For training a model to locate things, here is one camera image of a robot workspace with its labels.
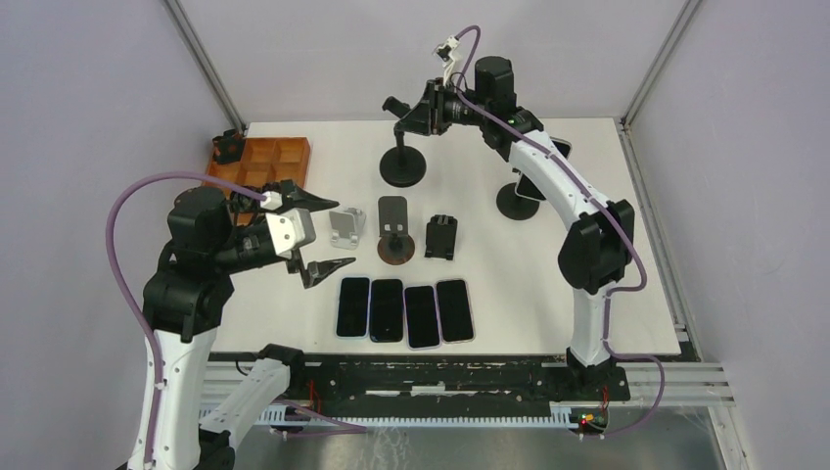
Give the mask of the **silver folding phone stand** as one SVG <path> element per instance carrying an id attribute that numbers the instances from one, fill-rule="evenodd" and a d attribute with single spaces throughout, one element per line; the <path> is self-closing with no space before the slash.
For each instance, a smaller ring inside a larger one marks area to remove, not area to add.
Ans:
<path id="1" fill-rule="evenodd" d="M 366 213 L 358 208 L 329 211 L 330 244 L 342 250 L 356 250 L 362 238 L 365 220 Z"/>

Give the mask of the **phone stand brown round base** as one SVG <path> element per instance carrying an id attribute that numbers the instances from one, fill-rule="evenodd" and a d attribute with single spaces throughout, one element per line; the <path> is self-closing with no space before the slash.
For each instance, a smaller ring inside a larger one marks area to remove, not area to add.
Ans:
<path id="1" fill-rule="evenodd" d="M 390 265 L 402 265 L 412 259 L 415 243 L 409 234 L 407 200 L 403 196 L 382 196 L 378 200 L 380 240 L 377 252 Z"/>

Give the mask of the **phone with light blue case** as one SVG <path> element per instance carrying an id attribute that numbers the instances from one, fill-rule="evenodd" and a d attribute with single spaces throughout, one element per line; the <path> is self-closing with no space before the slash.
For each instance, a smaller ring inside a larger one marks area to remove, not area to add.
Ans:
<path id="1" fill-rule="evenodd" d="M 367 277 L 345 277 L 340 284 L 336 336 L 364 337 L 368 332 L 371 281 Z"/>

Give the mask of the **black phone dark case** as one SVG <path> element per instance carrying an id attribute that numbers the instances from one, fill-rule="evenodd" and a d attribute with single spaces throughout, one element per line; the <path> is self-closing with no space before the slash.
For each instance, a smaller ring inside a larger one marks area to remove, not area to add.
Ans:
<path id="1" fill-rule="evenodd" d="M 374 343 L 397 343 L 404 333 L 403 284 L 377 279 L 370 286 L 369 336 Z"/>

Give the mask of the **black folding phone stand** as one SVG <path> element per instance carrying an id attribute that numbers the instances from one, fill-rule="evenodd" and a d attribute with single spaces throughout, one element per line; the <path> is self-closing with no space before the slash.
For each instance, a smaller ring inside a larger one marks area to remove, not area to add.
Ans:
<path id="1" fill-rule="evenodd" d="M 458 220 L 448 214 L 431 217 L 426 228 L 425 257 L 454 260 Z"/>

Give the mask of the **phone with white case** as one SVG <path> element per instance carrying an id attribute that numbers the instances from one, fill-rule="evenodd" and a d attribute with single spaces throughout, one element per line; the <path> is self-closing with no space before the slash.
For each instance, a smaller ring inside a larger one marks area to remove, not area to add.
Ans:
<path id="1" fill-rule="evenodd" d="M 566 140 L 559 139 L 552 137 L 551 142 L 555 146 L 555 148 L 560 152 L 560 154 L 567 159 L 572 151 L 572 144 Z M 517 182 L 516 193 L 518 196 L 536 200 L 536 201 L 545 201 L 546 198 L 542 194 L 542 192 L 535 186 L 535 184 L 523 173 L 521 174 L 520 179 Z"/>
<path id="2" fill-rule="evenodd" d="M 403 291 L 407 344 L 413 350 L 441 343 L 438 308 L 433 286 L 411 286 Z"/>

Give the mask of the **phone with white case centre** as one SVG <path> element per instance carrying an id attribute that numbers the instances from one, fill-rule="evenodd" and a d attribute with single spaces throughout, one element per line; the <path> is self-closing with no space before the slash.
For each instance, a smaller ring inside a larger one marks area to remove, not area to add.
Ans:
<path id="1" fill-rule="evenodd" d="M 413 350 L 441 343 L 438 308 L 433 286 L 411 286 L 403 291 L 407 344 Z"/>

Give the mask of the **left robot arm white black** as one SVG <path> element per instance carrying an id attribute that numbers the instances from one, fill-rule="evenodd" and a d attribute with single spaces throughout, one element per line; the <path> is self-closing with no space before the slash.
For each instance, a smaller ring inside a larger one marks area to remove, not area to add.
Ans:
<path id="1" fill-rule="evenodd" d="M 115 256 L 118 198 L 106 225 L 109 263 L 145 336 L 147 375 L 129 469 L 230 469 L 260 414 L 279 397 L 307 386 L 301 350 L 268 345 L 252 369 L 209 414 L 202 414 L 208 360 L 235 274 L 283 263 L 304 288 L 344 267 L 342 258 L 305 262 L 301 249 L 316 238 L 312 214 L 332 200 L 284 180 L 262 191 L 201 174 L 178 195 L 167 217 L 170 233 L 142 296 L 126 287 Z"/>

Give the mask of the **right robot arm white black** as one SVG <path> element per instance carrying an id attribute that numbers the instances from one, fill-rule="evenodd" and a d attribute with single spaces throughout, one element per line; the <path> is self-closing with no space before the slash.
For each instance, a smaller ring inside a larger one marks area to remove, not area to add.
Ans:
<path id="1" fill-rule="evenodd" d="M 418 153 L 403 143 L 406 133 L 442 135 L 453 124 L 477 127 L 486 145 L 530 184 L 535 198 L 549 203 L 567 234 L 557 263 L 574 292 L 574 330 L 566 350 L 568 392 L 589 400 L 605 385 L 615 362 L 608 347 L 608 302 L 623 279 L 633 252 L 634 209 L 612 201 L 577 174 L 541 121 L 517 103 L 510 60 L 476 61 L 475 86 L 462 90 L 449 78 L 427 82 L 413 106 L 388 97 L 382 108 L 397 121 L 394 153 L 402 160 Z"/>

